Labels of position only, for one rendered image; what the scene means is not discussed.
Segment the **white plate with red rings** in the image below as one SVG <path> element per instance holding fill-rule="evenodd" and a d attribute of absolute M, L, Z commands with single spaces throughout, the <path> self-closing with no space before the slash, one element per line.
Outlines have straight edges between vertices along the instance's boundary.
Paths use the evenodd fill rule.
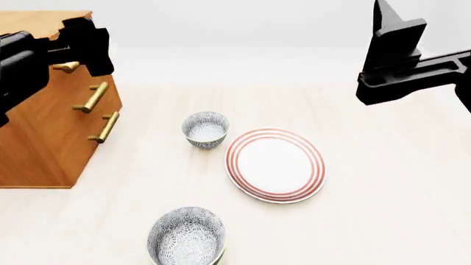
<path fill-rule="evenodd" d="M 275 127 L 250 130 L 235 138 L 224 154 L 224 167 L 245 194 L 275 204 L 307 200 L 326 181 L 320 151 L 307 138 Z"/>

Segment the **small patterned bowl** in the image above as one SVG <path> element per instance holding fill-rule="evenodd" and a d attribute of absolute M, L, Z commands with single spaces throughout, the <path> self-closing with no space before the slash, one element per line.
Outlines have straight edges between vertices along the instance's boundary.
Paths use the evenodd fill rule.
<path fill-rule="evenodd" d="M 226 116 L 217 112 L 198 112 L 188 116 L 181 125 L 187 141 L 200 149 L 212 149 L 222 143 L 230 129 Z"/>

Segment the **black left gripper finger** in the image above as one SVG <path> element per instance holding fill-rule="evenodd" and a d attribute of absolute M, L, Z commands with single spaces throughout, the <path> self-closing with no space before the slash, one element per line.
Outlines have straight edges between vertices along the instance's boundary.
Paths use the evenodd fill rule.
<path fill-rule="evenodd" d="M 109 55 L 110 35 L 105 28 L 97 28 L 100 33 L 99 50 L 72 50 L 79 63 L 86 66 L 92 77 L 102 77 L 114 72 L 114 66 Z"/>
<path fill-rule="evenodd" d="M 76 17 L 62 21 L 63 28 L 54 42 L 57 50 L 99 50 L 100 31 L 90 18 Z"/>

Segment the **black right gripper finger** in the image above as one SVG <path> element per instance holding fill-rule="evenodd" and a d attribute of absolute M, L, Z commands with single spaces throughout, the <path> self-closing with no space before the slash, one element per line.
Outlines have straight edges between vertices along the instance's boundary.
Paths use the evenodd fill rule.
<path fill-rule="evenodd" d="M 419 59 L 422 54 L 417 49 L 417 44 L 421 37 L 421 32 L 410 30 L 374 32 L 363 71 Z"/>
<path fill-rule="evenodd" d="M 372 47 L 384 54 L 413 54 L 426 26 L 425 19 L 404 21 L 386 0 L 375 0 Z"/>

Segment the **wooden drawer cabinet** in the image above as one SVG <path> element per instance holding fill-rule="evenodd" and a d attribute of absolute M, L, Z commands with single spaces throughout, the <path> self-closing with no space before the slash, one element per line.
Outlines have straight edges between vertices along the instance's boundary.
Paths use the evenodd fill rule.
<path fill-rule="evenodd" d="M 26 31 L 36 39 L 57 40 L 62 21 L 76 17 L 93 22 L 89 11 L 0 10 L 0 35 Z M 71 49 L 60 54 L 64 63 L 78 61 Z M 7 112 L 9 122 L 0 127 L 0 188 L 73 187 L 100 145 L 88 136 L 102 131 L 103 115 L 122 107 L 113 73 L 92 77 L 81 63 L 71 74 L 52 66 L 47 86 Z M 91 85 L 102 82 L 109 86 L 92 112 L 72 109 L 94 93 Z"/>

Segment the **large patterned bowl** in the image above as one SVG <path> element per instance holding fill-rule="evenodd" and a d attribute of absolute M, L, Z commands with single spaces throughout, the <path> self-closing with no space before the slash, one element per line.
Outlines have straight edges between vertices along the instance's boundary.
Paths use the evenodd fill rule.
<path fill-rule="evenodd" d="M 181 207 L 153 224 L 146 252 L 152 265 L 218 265 L 224 255 L 226 230 L 208 209 Z"/>

